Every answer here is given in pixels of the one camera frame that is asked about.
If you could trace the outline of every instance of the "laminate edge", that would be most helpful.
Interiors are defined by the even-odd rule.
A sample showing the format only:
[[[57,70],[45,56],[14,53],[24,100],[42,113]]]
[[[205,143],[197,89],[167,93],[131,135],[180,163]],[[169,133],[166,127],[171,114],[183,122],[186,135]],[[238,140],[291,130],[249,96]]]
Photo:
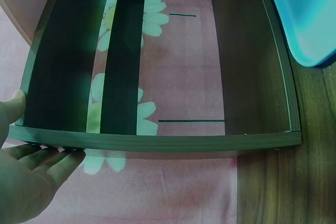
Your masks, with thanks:
[[[47,146],[123,152],[196,153],[248,151],[300,145],[301,132],[223,136],[136,136],[37,129],[10,125],[9,137]]]

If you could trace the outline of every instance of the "flower petal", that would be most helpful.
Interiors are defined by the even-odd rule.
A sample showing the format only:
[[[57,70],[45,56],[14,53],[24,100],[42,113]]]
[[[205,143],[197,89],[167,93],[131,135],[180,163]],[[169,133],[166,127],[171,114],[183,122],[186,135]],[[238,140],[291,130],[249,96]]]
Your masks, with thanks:
[[[161,0],[145,0],[145,4],[148,4],[148,5],[157,4],[160,2]]]
[[[106,27],[105,23],[101,24],[101,26],[100,26],[100,30],[99,30],[99,38],[100,38],[101,36],[103,36],[104,33],[106,33],[106,31],[107,31],[107,27]]]
[[[94,77],[91,84],[92,97],[98,102],[101,102],[103,99],[104,79],[105,74],[99,73]]]
[[[96,102],[88,109],[86,132],[100,133],[100,121],[101,121],[101,102]]]
[[[143,90],[138,88],[138,102],[140,102],[142,96],[143,96]]]
[[[92,95],[91,93],[89,93],[89,105],[88,107],[90,107],[92,105]]]
[[[153,22],[158,25],[164,25],[169,22],[169,17],[163,13],[145,13],[143,15],[145,21]]]
[[[104,52],[107,49],[109,49],[110,38],[111,38],[111,31],[108,31],[100,38],[97,49],[101,52]]]
[[[124,170],[126,166],[126,158],[122,157],[107,157],[106,162],[116,172]]]
[[[154,102],[144,102],[138,105],[138,120],[147,118],[156,110]]]
[[[144,12],[145,13],[158,13],[162,10],[164,10],[167,7],[167,5],[164,2],[159,3],[149,3],[145,2]]]
[[[156,136],[158,134],[158,125],[151,121],[138,120],[136,126],[136,134],[138,136]]]
[[[142,25],[142,32],[150,36],[158,37],[162,33],[162,28],[158,24],[145,20]]]
[[[117,0],[106,0],[104,13],[106,13],[111,7],[116,6]]]
[[[84,172],[90,175],[96,174],[103,165],[105,157],[85,157]]]
[[[2,147],[0,147],[0,149],[1,148],[11,148],[11,147],[14,147],[14,146],[17,146],[17,145],[5,142],[4,145]]]

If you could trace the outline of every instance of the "dark wooden slat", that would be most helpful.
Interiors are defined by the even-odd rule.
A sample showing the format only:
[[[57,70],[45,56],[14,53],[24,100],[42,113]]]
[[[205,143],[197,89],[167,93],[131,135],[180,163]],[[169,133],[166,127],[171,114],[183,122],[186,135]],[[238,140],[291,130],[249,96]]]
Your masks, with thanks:
[[[25,126],[86,131],[93,61],[105,2],[54,2],[43,34],[34,42],[38,47],[30,51],[22,80],[21,89],[27,94]]]
[[[263,0],[212,0],[222,70],[226,134],[258,134],[291,130],[286,81]]]
[[[118,0],[111,30],[100,132],[137,134],[144,0]]]
[[[301,133],[224,136],[135,136],[54,131],[11,125],[9,137],[53,146],[124,152],[223,152],[280,148],[301,143]]]

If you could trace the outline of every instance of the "pink fabric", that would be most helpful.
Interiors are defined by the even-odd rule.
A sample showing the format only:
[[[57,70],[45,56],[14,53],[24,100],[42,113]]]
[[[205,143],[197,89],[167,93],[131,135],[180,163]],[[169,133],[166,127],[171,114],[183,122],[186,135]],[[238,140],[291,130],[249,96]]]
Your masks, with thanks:
[[[222,119],[211,0],[164,1],[167,9],[163,13],[194,14],[200,21],[170,16],[160,37],[145,36],[139,86],[144,89],[144,102],[156,103],[157,111],[150,120],[157,123],[159,119]],[[0,99],[5,100],[19,88],[29,48],[2,10],[0,22]],[[181,34],[176,33],[179,27]],[[196,84],[198,90],[188,89]],[[174,88],[188,92],[182,92],[183,96],[178,98]],[[159,134],[224,134],[223,124],[159,124]],[[118,173],[106,162],[95,175],[85,174],[83,167],[79,167],[50,206],[27,223],[235,224],[236,204],[234,158],[134,159],[127,160],[125,169]]]
[[[211,0],[162,0],[159,37],[144,35],[139,87],[156,112],[149,120],[223,120],[221,69]],[[170,13],[196,15],[184,17]],[[160,123],[158,135],[224,135],[224,122]]]

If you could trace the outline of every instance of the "finger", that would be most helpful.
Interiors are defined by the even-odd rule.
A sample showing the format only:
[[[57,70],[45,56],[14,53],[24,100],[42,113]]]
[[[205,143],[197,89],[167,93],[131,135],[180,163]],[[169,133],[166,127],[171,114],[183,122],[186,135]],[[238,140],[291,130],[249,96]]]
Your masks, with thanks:
[[[8,102],[2,103],[9,124],[16,122],[25,112],[26,96],[22,90],[17,90],[13,93],[12,99]]]
[[[14,146],[10,148],[2,149],[4,152],[8,153],[15,159],[23,158],[31,153],[37,152],[41,147],[38,145],[24,144],[19,146]]]
[[[28,169],[34,170],[39,165],[43,164],[46,160],[54,157],[57,153],[59,152],[55,148],[46,148],[30,155],[24,156],[19,160],[19,162],[26,166]]]
[[[34,169],[35,172],[46,172],[48,171],[53,165],[57,164],[60,162],[63,158],[65,158],[67,155],[69,155],[71,152],[70,151],[62,151],[56,157],[54,157],[52,160],[46,162],[43,165],[40,165],[36,169]]]
[[[54,179],[57,187],[59,188],[79,166],[85,158],[85,152],[74,151],[63,158],[60,162],[53,165],[47,174]]]

